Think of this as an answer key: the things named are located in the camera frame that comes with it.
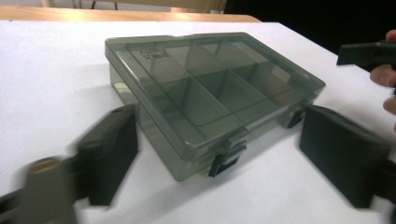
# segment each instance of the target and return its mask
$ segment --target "plastic storage box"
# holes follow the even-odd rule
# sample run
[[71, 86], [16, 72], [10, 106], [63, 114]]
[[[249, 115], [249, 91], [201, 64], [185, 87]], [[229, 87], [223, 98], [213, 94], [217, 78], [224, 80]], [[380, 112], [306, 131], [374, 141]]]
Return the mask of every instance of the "plastic storage box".
[[177, 181], [301, 120], [324, 82], [245, 33], [110, 38], [111, 83]]

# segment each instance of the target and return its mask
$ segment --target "plastic container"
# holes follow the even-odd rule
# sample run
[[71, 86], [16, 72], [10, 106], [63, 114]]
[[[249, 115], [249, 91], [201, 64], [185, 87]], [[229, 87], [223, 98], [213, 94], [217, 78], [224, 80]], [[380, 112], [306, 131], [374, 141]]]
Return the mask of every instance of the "plastic container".
[[324, 82], [245, 33], [110, 38], [111, 83], [181, 181], [215, 176], [246, 143], [291, 127]]

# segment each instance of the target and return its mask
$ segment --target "transparent lid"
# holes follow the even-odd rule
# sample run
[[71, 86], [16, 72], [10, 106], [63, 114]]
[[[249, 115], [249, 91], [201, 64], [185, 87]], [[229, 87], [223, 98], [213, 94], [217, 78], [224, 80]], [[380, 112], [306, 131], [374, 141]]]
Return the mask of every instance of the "transparent lid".
[[106, 45], [142, 106], [166, 126], [163, 133], [188, 148], [221, 141], [324, 87], [244, 33], [114, 38]]

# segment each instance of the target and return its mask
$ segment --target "black latch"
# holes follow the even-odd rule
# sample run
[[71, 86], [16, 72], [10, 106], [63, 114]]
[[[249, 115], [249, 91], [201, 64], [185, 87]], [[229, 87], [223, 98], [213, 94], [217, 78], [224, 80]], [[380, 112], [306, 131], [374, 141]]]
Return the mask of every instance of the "black latch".
[[305, 116], [305, 110], [297, 110], [293, 117], [291, 117], [291, 120], [289, 124], [286, 126], [287, 129], [290, 129], [294, 126], [296, 126], [298, 123], [300, 123]]
[[236, 145], [233, 145], [233, 147], [228, 150], [227, 154], [218, 155], [213, 161], [212, 167], [210, 167], [209, 176], [215, 177], [232, 165], [236, 164], [239, 156], [245, 149], [247, 149], [247, 146], [246, 141], [244, 140]]

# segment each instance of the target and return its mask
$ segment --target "wooden table edge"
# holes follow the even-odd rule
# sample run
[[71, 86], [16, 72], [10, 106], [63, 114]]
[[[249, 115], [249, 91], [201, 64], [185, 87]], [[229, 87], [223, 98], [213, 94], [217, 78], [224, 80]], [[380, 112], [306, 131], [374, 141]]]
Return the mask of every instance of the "wooden table edge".
[[121, 11], [54, 7], [0, 7], [2, 21], [213, 21], [261, 22], [249, 15]]

